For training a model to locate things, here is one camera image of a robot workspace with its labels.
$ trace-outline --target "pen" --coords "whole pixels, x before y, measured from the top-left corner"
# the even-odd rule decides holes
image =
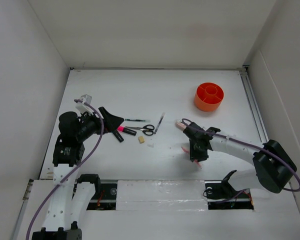
[[[154,134],[156,134],[156,132],[158,131],[158,128],[159,128],[159,126],[160,126],[160,124],[162,122],[162,119],[164,119],[165,114],[166,114],[165,112],[162,113],[162,115],[160,117],[160,121],[159,121],[158,125],[156,126],[156,128],[154,130]]]
[[[149,119],[133,119],[133,118],[125,118],[125,121],[129,121],[129,122],[141,122],[141,123],[150,123]]]

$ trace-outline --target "orange bowl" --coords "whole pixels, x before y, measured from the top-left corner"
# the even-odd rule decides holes
[[[196,90],[194,104],[204,112],[215,111],[224,99],[224,91],[212,82],[202,83]]]

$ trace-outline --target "scissors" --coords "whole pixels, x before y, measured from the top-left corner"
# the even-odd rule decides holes
[[[137,127],[137,126],[126,126],[127,129],[133,129],[133,130],[140,130],[143,132],[143,134],[147,136],[152,136],[154,134],[155,126],[148,124],[143,127]]]

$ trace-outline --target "white wall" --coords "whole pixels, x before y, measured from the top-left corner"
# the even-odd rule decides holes
[[[37,178],[69,71],[26,0],[0,0],[0,240]]]
[[[29,2],[70,67],[239,68],[276,0]]]
[[[249,75],[269,137],[282,143],[300,176],[300,0],[284,2]],[[295,196],[300,210],[300,192]]]

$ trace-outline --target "black scissors handle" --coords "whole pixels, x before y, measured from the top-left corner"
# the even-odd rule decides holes
[[[143,127],[141,130],[145,135],[152,136],[154,134],[155,126],[148,124]]]

